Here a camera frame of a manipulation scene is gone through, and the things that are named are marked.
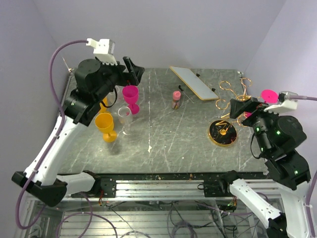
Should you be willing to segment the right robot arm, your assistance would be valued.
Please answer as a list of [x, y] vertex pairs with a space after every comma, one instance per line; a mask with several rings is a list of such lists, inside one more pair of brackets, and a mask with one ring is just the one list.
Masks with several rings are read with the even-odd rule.
[[275, 105], [268, 105], [251, 97], [240, 101], [231, 99], [232, 119], [248, 112], [242, 124], [251, 127], [260, 148], [260, 158], [271, 179], [277, 184], [284, 210], [271, 206], [248, 186], [236, 171], [225, 173], [218, 190], [224, 196], [241, 200], [262, 222], [270, 238], [314, 238], [317, 226], [310, 203], [317, 178], [311, 175], [307, 160], [296, 148], [307, 136], [299, 121], [288, 113], [297, 108], [305, 96], [281, 93]]

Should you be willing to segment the orange wine glass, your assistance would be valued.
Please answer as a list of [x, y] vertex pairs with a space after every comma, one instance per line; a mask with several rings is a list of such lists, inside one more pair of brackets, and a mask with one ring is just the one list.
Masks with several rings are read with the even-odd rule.
[[108, 106], [107, 97], [105, 97], [105, 98], [102, 100], [102, 102], [100, 103], [99, 114], [101, 114], [101, 113], [107, 113], [107, 106]]
[[117, 134], [114, 131], [114, 120], [110, 113], [98, 114], [95, 118], [95, 125], [103, 134], [103, 140], [112, 143], [116, 140]]

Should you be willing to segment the pink wine glass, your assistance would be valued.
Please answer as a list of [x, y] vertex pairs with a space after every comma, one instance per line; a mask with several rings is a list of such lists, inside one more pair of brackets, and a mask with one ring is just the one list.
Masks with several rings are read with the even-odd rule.
[[125, 102], [128, 104], [128, 108], [131, 110], [131, 113], [133, 115], [137, 114], [140, 110], [137, 105], [137, 101], [139, 99], [138, 87], [133, 85], [125, 86], [122, 90], [122, 94]]
[[[250, 95], [247, 95], [246, 89], [244, 90], [243, 96], [240, 98], [241, 101], [245, 101], [251, 98]], [[260, 96], [257, 97], [264, 103], [274, 104], [278, 101], [278, 94], [272, 90], [265, 89], [261, 92]]]

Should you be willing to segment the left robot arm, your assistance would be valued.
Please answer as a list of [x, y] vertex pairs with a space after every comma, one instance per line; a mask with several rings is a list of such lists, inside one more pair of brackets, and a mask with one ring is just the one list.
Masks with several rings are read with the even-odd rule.
[[79, 174], [60, 176], [59, 168], [69, 146], [85, 130], [100, 111], [102, 100], [113, 92], [115, 86], [139, 85], [145, 69], [136, 66], [129, 57], [124, 64], [102, 63], [86, 59], [74, 71], [76, 88], [62, 106], [55, 129], [35, 160], [23, 172], [15, 172], [12, 181], [24, 188], [45, 205], [54, 207], [65, 196], [80, 192], [90, 197], [101, 191], [102, 179], [85, 170]]

